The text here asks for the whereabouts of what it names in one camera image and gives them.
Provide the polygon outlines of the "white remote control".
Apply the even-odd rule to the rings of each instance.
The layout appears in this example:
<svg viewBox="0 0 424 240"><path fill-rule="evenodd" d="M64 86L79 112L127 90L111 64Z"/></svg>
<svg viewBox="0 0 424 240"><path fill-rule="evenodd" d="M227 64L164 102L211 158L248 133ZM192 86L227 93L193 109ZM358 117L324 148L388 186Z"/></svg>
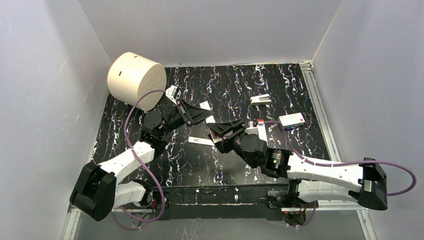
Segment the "white remote control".
<svg viewBox="0 0 424 240"><path fill-rule="evenodd" d="M210 139L206 138L199 138L199 137L188 137L188 142L192 144L198 144L198 145L205 145L205 146L214 146L214 142Z"/></svg>

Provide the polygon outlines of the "white remote with black end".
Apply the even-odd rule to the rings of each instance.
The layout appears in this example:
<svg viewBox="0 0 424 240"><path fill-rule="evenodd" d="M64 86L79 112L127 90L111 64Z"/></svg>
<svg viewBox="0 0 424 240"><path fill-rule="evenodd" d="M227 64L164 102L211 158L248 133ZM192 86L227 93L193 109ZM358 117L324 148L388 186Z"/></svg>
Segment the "white remote with black end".
<svg viewBox="0 0 424 240"><path fill-rule="evenodd" d="M204 109L204 110L209 110L209 111L211 111L211 110L212 110L208 101L201 102L201 103L199 104L199 106L200 106L200 108L202 108L202 109ZM206 119L205 119L205 122L206 122L206 124L209 124L209 123L215 123L216 121L215 121L214 116L213 116L213 115L211 115L211 116L209 116L208 118L206 118ZM211 141L212 141L214 144L216 144L216 143L218 143L218 142L220 142L220 141L222 140L222 139L221 139L219 136L217 136L217 135L216 135L216 134L215 134L212 130L209 130L209 133L210 133Z"/></svg>

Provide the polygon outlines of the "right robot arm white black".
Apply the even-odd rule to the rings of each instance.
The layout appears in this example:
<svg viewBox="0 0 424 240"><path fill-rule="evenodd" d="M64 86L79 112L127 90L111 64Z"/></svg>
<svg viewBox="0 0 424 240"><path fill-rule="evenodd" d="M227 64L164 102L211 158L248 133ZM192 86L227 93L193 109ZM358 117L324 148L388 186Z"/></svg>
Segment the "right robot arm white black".
<svg viewBox="0 0 424 240"><path fill-rule="evenodd" d="M295 149L268 146L265 123L236 120L208 123L209 138L226 154L235 152L250 168L289 180L286 192L270 199L282 205L316 201L354 202L377 211L388 209L387 175L372 158L358 163L308 158Z"/></svg>

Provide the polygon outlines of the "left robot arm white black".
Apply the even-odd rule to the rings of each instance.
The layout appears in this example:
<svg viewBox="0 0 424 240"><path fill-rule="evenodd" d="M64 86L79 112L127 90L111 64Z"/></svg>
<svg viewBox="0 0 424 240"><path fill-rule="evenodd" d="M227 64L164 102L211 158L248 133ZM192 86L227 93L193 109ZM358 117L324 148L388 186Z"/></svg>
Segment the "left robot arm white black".
<svg viewBox="0 0 424 240"><path fill-rule="evenodd" d="M139 140L129 149L114 158L96 164L91 161L83 166L71 192L69 202L95 221L103 220L112 209L141 203L149 191L140 180L122 183L122 180L159 157L168 144L165 137L175 129L186 125L197 125L214 113L176 100L176 105L167 116L150 111L143 118Z"/></svg>

